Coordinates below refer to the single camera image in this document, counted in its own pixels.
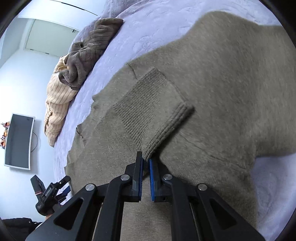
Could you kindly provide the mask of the dark brown quilted garment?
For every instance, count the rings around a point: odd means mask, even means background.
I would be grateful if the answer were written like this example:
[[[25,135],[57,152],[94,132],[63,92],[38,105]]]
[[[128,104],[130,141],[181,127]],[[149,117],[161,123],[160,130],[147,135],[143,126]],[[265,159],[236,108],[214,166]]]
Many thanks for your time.
[[[80,90],[88,74],[122,25],[123,20],[118,18],[96,21],[88,37],[72,45],[70,53],[65,58],[66,69],[59,73],[60,82],[72,90]]]

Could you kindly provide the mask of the lilac embossed bed blanket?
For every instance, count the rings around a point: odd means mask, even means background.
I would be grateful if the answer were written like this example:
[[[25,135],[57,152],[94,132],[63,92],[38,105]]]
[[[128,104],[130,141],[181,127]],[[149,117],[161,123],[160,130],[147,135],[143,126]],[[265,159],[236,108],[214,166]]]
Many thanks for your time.
[[[54,174],[65,174],[67,154],[76,126],[88,116],[93,95],[99,93],[127,62],[182,37],[210,11],[226,11],[259,25],[278,25],[276,16],[259,1],[109,1],[103,18],[124,23],[70,104],[54,146]],[[275,240],[295,209],[295,155],[256,161],[252,176],[259,198],[258,229]]]

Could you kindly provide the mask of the wall mounted monitor screen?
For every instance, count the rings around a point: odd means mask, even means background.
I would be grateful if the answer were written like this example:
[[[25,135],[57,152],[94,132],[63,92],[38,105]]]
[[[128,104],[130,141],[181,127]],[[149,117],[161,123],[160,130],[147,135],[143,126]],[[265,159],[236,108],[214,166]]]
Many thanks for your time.
[[[35,118],[13,114],[6,137],[4,165],[11,168],[30,170],[31,142]]]

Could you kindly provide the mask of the olive brown knit sweater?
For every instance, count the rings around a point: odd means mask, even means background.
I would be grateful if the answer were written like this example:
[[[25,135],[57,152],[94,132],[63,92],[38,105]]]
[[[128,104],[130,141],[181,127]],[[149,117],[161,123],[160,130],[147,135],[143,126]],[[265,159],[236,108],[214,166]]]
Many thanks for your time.
[[[183,185],[206,184],[260,240],[251,170],[295,152],[295,46],[282,26],[223,11],[121,68],[77,126],[66,174],[72,194],[119,181],[137,152],[143,197],[126,204],[121,240],[170,240],[169,205],[152,203],[149,162]]]

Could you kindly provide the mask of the colourful shelf decorations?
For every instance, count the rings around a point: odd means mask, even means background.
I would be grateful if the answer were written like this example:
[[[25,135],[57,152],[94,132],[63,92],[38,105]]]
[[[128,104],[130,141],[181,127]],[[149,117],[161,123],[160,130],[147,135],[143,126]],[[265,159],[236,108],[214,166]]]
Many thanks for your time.
[[[1,136],[1,148],[5,149],[6,147],[6,138],[8,136],[8,131],[10,127],[10,122],[2,123],[2,126],[4,127],[4,132]]]

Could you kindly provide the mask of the white wardrobe door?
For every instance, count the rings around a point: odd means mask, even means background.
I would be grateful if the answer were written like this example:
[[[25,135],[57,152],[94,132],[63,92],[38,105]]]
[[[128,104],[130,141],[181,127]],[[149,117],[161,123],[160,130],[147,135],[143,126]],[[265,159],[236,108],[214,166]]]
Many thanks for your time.
[[[51,56],[61,57],[68,53],[72,41],[79,32],[43,20],[33,20],[25,48],[31,51],[44,53]]]

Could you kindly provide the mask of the cream striped garment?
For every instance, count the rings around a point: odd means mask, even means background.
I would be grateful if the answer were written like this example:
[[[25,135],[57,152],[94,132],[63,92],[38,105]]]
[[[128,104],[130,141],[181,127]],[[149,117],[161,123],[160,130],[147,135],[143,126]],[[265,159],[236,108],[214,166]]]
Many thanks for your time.
[[[47,85],[44,133],[51,147],[55,145],[56,139],[62,130],[70,102],[78,93],[59,80],[59,73],[67,69],[65,63],[66,57],[66,55],[60,57]]]

